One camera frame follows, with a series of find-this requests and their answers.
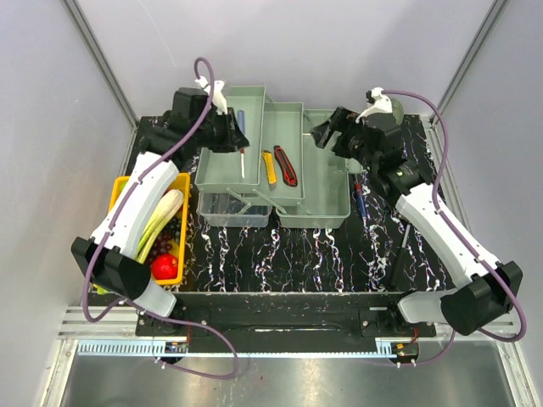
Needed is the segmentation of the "blue red screwdriver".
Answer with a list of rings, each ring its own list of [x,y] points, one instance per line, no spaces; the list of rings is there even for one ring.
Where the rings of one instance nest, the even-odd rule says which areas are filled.
[[[367,219],[368,218],[367,207],[364,200],[363,190],[359,182],[355,183],[354,197],[355,197],[356,207],[357,207],[359,216],[362,219]]]

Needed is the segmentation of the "red black utility tool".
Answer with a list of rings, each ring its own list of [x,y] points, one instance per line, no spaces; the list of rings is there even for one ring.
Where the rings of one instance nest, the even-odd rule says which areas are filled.
[[[283,182],[289,187],[297,187],[298,177],[284,149],[280,147],[279,145],[275,145],[274,155],[275,155],[276,161],[279,164],[279,167],[282,173]]]

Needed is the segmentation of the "translucent green tool box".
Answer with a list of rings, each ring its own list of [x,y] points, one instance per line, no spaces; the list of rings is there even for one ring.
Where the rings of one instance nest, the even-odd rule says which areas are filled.
[[[351,212],[349,163],[329,147],[318,148],[311,137],[311,128],[332,111],[306,109],[301,102],[275,102],[264,86],[234,86],[226,99],[249,147],[242,153],[202,151],[194,182],[198,214],[215,227],[264,227],[275,213],[280,225],[290,229],[340,228]],[[288,155],[297,187],[283,182],[275,145]],[[273,190],[266,179],[263,150],[274,158]]]

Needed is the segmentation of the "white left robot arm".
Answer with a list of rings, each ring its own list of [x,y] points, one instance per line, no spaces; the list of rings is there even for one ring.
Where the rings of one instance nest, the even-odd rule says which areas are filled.
[[[184,315],[176,309],[175,295],[160,287],[149,266],[137,261],[137,256],[143,251],[140,242],[150,232],[152,213],[160,200],[181,196],[180,191],[168,189],[179,173],[174,156],[185,157],[199,148],[234,153],[249,146],[224,96],[224,81],[200,75],[195,83],[194,88],[176,91],[165,123],[154,128],[170,146],[137,156],[105,219],[89,238],[76,238],[70,248],[85,277],[82,307],[88,306],[89,288],[96,284],[154,317],[154,324],[166,335],[182,329]]]

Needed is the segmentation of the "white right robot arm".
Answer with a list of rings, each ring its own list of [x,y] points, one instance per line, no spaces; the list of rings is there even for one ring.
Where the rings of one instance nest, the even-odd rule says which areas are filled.
[[[385,316],[386,326],[403,336],[417,323],[445,323],[468,336],[485,333],[485,326],[515,310],[520,329],[509,338],[515,342],[527,328],[517,299],[523,272],[515,262],[503,263],[485,249],[440,198],[439,177],[405,156],[403,107],[396,94],[375,87],[367,92],[362,112],[338,107],[311,129],[318,148],[330,147],[336,156],[368,168],[372,190],[422,234],[453,281],[450,290],[405,295]]]

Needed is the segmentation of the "yellow utility knife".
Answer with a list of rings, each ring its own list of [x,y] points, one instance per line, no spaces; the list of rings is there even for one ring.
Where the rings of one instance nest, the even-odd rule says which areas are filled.
[[[273,190],[277,186],[277,175],[275,171],[273,155],[270,151],[263,150],[261,152],[261,156],[266,166],[266,179],[268,182],[268,186],[271,190]]]

